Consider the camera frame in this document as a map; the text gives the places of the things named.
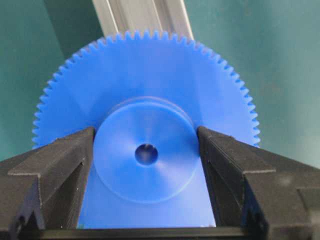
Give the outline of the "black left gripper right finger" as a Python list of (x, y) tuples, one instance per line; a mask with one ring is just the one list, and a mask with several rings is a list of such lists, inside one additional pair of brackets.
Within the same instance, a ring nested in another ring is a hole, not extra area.
[(320, 237), (320, 170), (200, 126), (199, 154), (215, 223), (261, 240)]

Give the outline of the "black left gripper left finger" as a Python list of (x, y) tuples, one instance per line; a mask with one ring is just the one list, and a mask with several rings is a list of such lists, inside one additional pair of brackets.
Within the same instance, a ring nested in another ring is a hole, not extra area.
[(93, 161), (88, 127), (0, 163), (0, 238), (22, 229), (75, 229)]

